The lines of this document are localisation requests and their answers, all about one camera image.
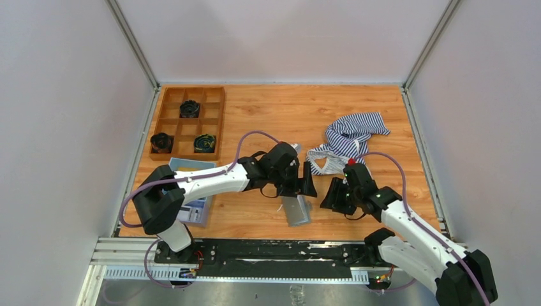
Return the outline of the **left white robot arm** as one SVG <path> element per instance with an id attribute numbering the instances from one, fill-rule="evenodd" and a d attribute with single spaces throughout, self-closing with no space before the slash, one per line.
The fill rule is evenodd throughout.
<path id="1" fill-rule="evenodd" d="M 178 218 L 181 208 L 194 200 L 223 193 L 276 188 L 277 197 L 317 197 L 308 163 L 300 164 L 296 145 L 279 142 L 270 151 L 216 168 L 173 171 L 168 165 L 157 167 L 129 199 L 133 202 L 140 226 L 147 235 L 166 242 L 178 262 L 189 263 L 195 246 L 189 229 Z"/>

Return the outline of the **grey card holder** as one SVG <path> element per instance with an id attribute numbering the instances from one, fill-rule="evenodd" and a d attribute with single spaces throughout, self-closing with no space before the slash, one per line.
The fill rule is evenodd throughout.
<path id="1" fill-rule="evenodd" d="M 296 198 L 282 197 L 281 201 L 289 227 L 311 223 L 311 205 L 304 195 L 298 195 Z"/>

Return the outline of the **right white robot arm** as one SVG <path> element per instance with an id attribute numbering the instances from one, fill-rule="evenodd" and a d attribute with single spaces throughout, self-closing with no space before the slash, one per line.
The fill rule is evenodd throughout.
<path id="1" fill-rule="evenodd" d="M 364 164 L 347 164 L 343 175 L 331 180 L 320 206 L 345 215 L 359 208 L 383 224 L 364 239 L 370 265 L 398 266 L 429 289 L 439 305 L 490 305 L 498 299 L 484 252 L 469 251 L 434 229 L 403 195 L 378 186 Z"/>

